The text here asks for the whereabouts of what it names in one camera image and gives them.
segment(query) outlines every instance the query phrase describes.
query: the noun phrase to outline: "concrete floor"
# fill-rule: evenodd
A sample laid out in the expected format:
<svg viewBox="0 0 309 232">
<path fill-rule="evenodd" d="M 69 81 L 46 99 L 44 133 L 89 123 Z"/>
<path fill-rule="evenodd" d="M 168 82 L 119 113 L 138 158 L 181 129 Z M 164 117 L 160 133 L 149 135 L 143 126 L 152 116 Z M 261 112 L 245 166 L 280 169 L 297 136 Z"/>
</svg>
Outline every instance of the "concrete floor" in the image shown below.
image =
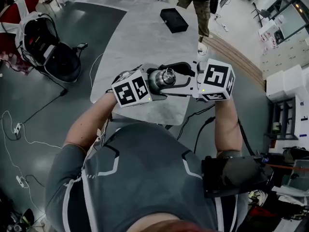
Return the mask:
<svg viewBox="0 0 309 232">
<path fill-rule="evenodd" d="M 63 42 L 70 46 L 88 43 L 88 48 L 81 55 L 83 72 L 76 83 L 65 85 L 69 89 L 68 94 L 57 99 L 26 123 L 29 141 L 36 140 L 59 146 L 63 144 L 71 124 L 91 106 L 89 99 L 91 65 L 96 57 L 104 52 L 124 14 L 124 11 L 113 8 L 77 2 L 67 5 L 57 14 L 56 26 Z M 98 63 L 99 61 L 92 70 L 92 79 L 95 77 Z M 13 127 L 17 122 L 23 122 L 61 91 L 60 87 L 36 71 L 32 71 L 29 76 L 24 76 L 2 67 L 0 73 L 3 73 L 3 77 L 0 79 L 0 111 L 1 114 L 5 110 L 10 111 L 13 117 Z M 233 96 L 238 115 L 252 148 L 262 151 L 263 133 L 266 131 L 268 119 L 265 92 L 256 87 L 242 72 L 235 70 L 235 74 Z M 190 115 L 209 105 L 211 103 L 196 103 L 192 99 L 187 114 Z M 193 150 L 200 126 L 213 114 L 214 109 L 191 118 L 184 129 L 180 142 Z M 10 118 L 7 114 L 4 117 L 4 122 L 5 131 L 12 136 L 9 128 Z M 114 122 L 109 123 L 107 137 L 112 135 L 116 128 L 130 122 L 132 120 L 123 118 L 119 120 L 119 117 L 115 116 Z M 180 127 L 170 129 L 176 136 L 179 130 Z M 13 162 L 21 168 L 24 176 L 33 174 L 40 182 L 46 183 L 54 156 L 60 149 L 40 144 L 29 145 L 23 137 L 15 142 L 6 140 L 6 145 Z M 16 181 L 15 177 L 19 175 L 19 171 L 10 163 L 4 148 L 2 132 L 0 133 L 0 148 L 0 173 L 2 175 L 0 188 L 13 200 L 17 211 L 24 212 L 27 208 L 31 208 L 35 218 L 38 218 L 41 213 L 31 204 L 28 189 L 22 189 Z M 248 154 L 245 146 L 243 152 Z M 206 155 L 215 155 L 214 123 L 208 125 L 202 132 L 197 155 L 201 158 Z M 34 203 L 43 210 L 44 188 L 32 178 L 29 179 L 29 185 Z"/>
</svg>

